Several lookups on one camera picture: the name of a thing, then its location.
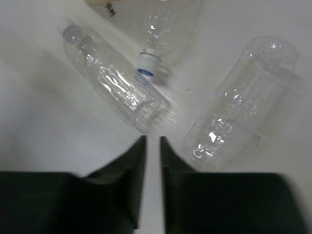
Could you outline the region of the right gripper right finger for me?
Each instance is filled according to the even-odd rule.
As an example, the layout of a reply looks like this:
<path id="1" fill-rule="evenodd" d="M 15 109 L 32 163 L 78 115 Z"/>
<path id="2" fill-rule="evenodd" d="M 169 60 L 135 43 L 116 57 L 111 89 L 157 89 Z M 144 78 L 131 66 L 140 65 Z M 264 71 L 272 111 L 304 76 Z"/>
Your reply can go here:
<path id="1" fill-rule="evenodd" d="M 167 234 L 307 234 L 287 178 L 278 173 L 203 173 L 160 138 Z"/>

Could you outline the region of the clear bottle blue cap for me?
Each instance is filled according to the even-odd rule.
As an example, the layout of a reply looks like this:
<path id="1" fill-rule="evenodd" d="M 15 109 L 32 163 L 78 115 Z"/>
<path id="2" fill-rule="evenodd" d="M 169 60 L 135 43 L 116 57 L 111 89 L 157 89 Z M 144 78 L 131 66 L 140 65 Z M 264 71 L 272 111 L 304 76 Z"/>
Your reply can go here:
<path id="1" fill-rule="evenodd" d="M 200 0 L 146 0 L 138 24 L 141 48 L 136 70 L 154 77 L 162 59 L 176 47 L 182 32 L 196 17 Z"/>

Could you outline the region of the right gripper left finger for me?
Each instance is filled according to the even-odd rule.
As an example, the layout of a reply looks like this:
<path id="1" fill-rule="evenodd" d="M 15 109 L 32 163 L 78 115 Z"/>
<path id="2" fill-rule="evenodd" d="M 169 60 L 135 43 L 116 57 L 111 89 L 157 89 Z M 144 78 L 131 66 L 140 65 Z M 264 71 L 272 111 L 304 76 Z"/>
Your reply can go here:
<path id="1" fill-rule="evenodd" d="M 138 229 L 147 138 L 79 177 L 66 172 L 0 174 L 3 234 L 132 234 Z"/>

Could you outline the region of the clear bottle white cap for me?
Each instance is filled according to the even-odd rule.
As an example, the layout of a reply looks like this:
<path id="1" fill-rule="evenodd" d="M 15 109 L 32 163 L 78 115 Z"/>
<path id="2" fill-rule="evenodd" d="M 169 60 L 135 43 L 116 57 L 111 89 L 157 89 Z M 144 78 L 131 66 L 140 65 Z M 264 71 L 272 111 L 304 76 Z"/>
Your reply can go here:
<path id="1" fill-rule="evenodd" d="M 183 153 L 198 171 L 217 171 L 251 139 L 293 75 L 298 49 L 289 41 L 257 36 L 216 88 L 191 125 Z"/>

